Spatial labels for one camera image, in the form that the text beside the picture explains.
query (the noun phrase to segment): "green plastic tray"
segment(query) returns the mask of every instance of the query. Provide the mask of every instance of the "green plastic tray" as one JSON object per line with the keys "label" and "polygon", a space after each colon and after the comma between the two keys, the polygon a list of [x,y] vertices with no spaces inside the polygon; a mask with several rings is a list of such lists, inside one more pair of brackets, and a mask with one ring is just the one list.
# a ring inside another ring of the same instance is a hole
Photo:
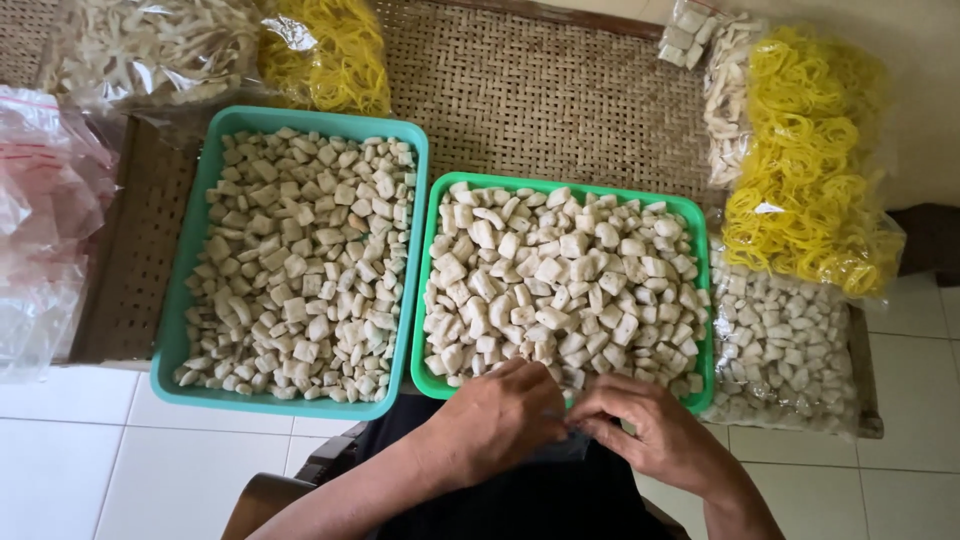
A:
{"label": "green plastic tray", "polygon": [[[560,182],[547,182],[544,180],[527,180],[523,178],[512,178],[507,176],[492,176],[485,174],[471,174],[453,172],[441,176],[430,191],[430,204],[426,212],[426,225],[423,228],[424,242],[423,254],[420,257],[420,286],[418,287],[418,299],[423,298],[426,292],[426,283],[430,278],[430,269],[433,259],[428,250],[433,243],[433,237],[437,233],[437,221],[439,218],[440,199],[450,188],[451,184],[458,182],[469,182],[474,187],[505,187],[507,189],[519,189],[521,187],[530,187],[536,191],[548,193],[560,187],[569,187],[573,196],[580,202],[584,201],[587,193],[596,193],[597,195],[614,194],[619,200],[631,201],[638,199],[645,205],[664,201],[667,210],[678,213],[683,216],[687,222],[687,230],[692,236],[690,238],[691,253],[697,258],[697,268],[700,273],[695,280],[697,288],[709,290],[709,257],[707,242],[707,223],[704,213],[697,205],[684,197],[675,197],[673,195],[660,195],[658,193],[645,193],[643,191],[632,191],[630,189],[616,189],[613,187],[598,187],[594,185],[583,184],[564,184]],[[424,302],[417,303],[417,316],[414,319],[414,332],[412,337],[413,350],[410,353],[410,373],[413,375],[414,384],[423,392],[423,394],[440,400],[449,399],[456,391],[456,388],[448,385],[446,380],[435,376],[423,363],[423,349],[426,345],[426,336],[423,334],[423,318],[426,316],[426,305]],[[697,355],[696,373],[704,377],[704,391],[699,394],[691,394],[681,401],[690,412],[696,414],[705,410],[713,399],[713,325],[712,321],[707,320],[707,337],[703,341],[698,341],[697,346],[700,353]]]}
{"label": "green plastic tray", "polygon": [[[243,396],[235,392],[200,388],[196,386],[178,386],[173,382],[173,371],[187,360],[189,340],[186,336],[186,317],[183,314],[193,305],[193,295],[183,280],[190,276],[193,267],[199,264],[197,254],[204,249],[204,238],[208,223],[206,213],[210,204],[204,199],[204,192],[216,186],[223,168],[224,152],[220,135],[232,135],[239,131],[272,133],[282,127],[302,132],[320,132],[321,135],[339,135],[355,140],[370,136],[395,136],[412,144],[418,154],[417,186],[414,201],[413,222],[410,228],[410,257],[407,259],[407,272],[403,282],[404,291],[400,304],[399,326],[396,331],[396,351],[391,364],[390,386],[387,397],[379,403],[338,404],[329,399],[306,401],[279,400],[271,394]],[[400,388],[403,369],[406,364],[410,329],[413,323],[414,304],[417,301],[417,269],[420,267],[420,252],[423,249],[423,215],[426,211],[426,171],[429,147],[423,130],[410,122],[348,114],[327,112],[308,112],[304,110],[266,109],[260,107],[229,107],[221,110],[210,121],[206,132],[206,143],[197,166],[197,177],[193,183],[190,200],[187,203],[180,242],[177,246],[177,258],[174,261],[173,275],[167,285],[163,304],[163,316],[156,337],[156,352],[150,370],[150,383],[159,398],[178,405],[194,405],[213,408],[226,408],[248,412],[264,412],[292,416],[312,416],[339,420],[372,420],[382,416],[394,404]]]}

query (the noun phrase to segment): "teal plastic tray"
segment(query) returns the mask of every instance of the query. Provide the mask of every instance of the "teal plastic tray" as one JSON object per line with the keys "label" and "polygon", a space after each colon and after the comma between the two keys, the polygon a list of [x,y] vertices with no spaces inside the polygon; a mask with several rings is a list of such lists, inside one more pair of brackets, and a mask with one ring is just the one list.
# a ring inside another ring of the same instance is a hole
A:
{"label": "teal plastic tray", "polygon": [[[239,131],[272,133],[282,127],[302,132],[320,132],[321,135],[339,135],[354,140],[370,136],[395,136],[412,144],[418,154],[417,186],[414,201],[413,222],[410,228],[410,257],[403,282],[403,298],[400,304],[400,320],[396,332],[396,351],[391,364],[390,386],[387,397],[379,403],[338,404],[329,399],[306,401],[279,400],[271,394],[243,396],[235,392],[181,387],[173,382],[173,371],[187,360],[189,340],[186,336],[186,317],[183,314],[193,305],[193,295],[183,284],[193,267],[199,264],[197,254],[204,249],[206,213],[210,204],[204,192],[220,180],[224,152],[220,135],[232,135]],[[303,110],[266,109],[260,107],[230,107],[221,110],[210,121],[206,143],[197,166],[197,178],[190,192],[186,215],[177,246],[173,275],[167,285],[163,316],[156,337],[156,352],[150,370],[150,384],[159,398],[178,405],[194,405],[226,408],[248,412],[264,412],[340,420],[372,420],[382,416],[394,404],[403,378],[414,306],[417,299],[417,271],[420,268],[420,253],[423,250],[423,216],[426,210],[426,171],[429,146],[426,134],[416,124],[366,116],[308,112]]]}
{"label": "teal plastic tray", "polygon": [[[612,193],[621,201],[638,199],[644,205],[664,201],[668,211],[678,213],[686,219],[687,230],[692,236],[689,242],[691,253],[697,258],[697,268],[700,270],[695,283],[697,288],[709,290],[707,223],[704,218],[704,213],[689,199],[672,195],[659,195],[658,193],[632,191],[630,189],[616,189],[613,187],[563,184],[544,180],[527,180],[507,176],[453,172],[441,176],[433,183],[430,191],[430,204],[427,207],[426,225],[423,229],[425,239],[423,242],[423,253],[420,256],[420,285],[417,290],[418,299],[423,298],[423,294],[426,292],[426,283],[430,278],[430,268],[433,259],[430,257],[428,250],[430,244],[433,243],[434,235],[437,233],[440,199],[450,188],[451,184],[458,182],[468,182],[473,187],[499,186],[513,190],[521,187],[530,187],[543,193],[548,193],[560,187],[569,187],[570,191],[573,192],[573,196],[580,202],[584,201],[584,196],[587,193],[596,193],[597,195]],[[448,385],[444,378],[437,377],[431,373],[426,367],[426,364],[423,363],[423,350],[426,346],[426,336],[423,333],[423,318],[425,316],[426,305],[424,302],[418,302],[412,337],[413,350],[410,353],[410,373],[413,375],[414,384],[420,392],[423,392],[423,394],[431,398],[446,400],[453,395],[456,388]],[[703,341],[698,341],[697,346],[700,348],[700,353],[697,355],[695,371],[704,377],[704,391],[699,394],[691,394],[681,400],[684,406],[694,414],[705,410],[713,399],[713,325],[711,320],[707,320],[707,337]]]}

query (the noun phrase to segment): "plastic bag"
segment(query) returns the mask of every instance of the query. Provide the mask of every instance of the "plastic bag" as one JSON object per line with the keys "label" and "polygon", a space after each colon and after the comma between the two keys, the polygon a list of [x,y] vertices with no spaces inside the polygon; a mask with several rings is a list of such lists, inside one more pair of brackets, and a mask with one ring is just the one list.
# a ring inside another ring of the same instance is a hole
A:
{"label": "plastic bag", "polygon": [[383,36],[364,0],[276,0],[257,65],[272,107],[390,114]]}
{"label": "plastic bag", "polygon": [[710,239],[717,424],[856,434],[848,306],[836,287],[727,264]]}
{"label": "plastic bag", "polygon": [[39,87],[100,114],[229,95],[256,74],[250,0],[66,0]]}
{"label": "plastic bag", "polygon": [[714,32],[704,76],[710,185],[727,187],[740,178],[751,132],[747,119],[750,51],[767,28],[765,19],[742,13],[724,20]]}
{"label": "plastic bag", "polygon": [[676,0],[663,29],[657,58],[693,69],[704,55],[713,32],[727,16],[698,0]]}
{"label": "plastic bag", "polygon": [[0,86],[0,382],[69,347],[116,161],[53,96]]}
{"label": "plastic bag", "polygon": [[754,132],[727,200],[727,262],[882,297],[905,240],[878,197],[887,86],[882,61],[808,26],[752,47]]}

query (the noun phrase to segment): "person's left hand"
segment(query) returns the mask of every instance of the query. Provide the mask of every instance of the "person's left hand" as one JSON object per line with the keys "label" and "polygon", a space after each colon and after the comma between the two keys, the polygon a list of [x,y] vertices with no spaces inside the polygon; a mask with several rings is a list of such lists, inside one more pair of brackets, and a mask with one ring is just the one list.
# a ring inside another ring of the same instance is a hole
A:
{"label": "person's left hand", "polygon": [[546,367],[514,358],[468,380],[411,435],[420,466],[442,467],[451,487],[467,487],[566,439],[564,411],[560,386]]}

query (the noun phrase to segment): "white tile floor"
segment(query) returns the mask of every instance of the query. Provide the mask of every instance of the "white tile floor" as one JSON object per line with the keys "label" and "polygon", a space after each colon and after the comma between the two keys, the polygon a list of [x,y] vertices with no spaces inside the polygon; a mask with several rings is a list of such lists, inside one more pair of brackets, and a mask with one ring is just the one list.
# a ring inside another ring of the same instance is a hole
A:
{"label": "white tile floor", "polygon": [[[746,464],[791,540],[955,538],[960,289],[939,291],[929,276],[898,282],[869,328],[883,440],[711,430]],[[0,538],[217,538],[254,473],[293,475],[349,425],[168,405],[145,376],[109,369],[0,386]],[[706,538],[696,497],[637,484]]]}

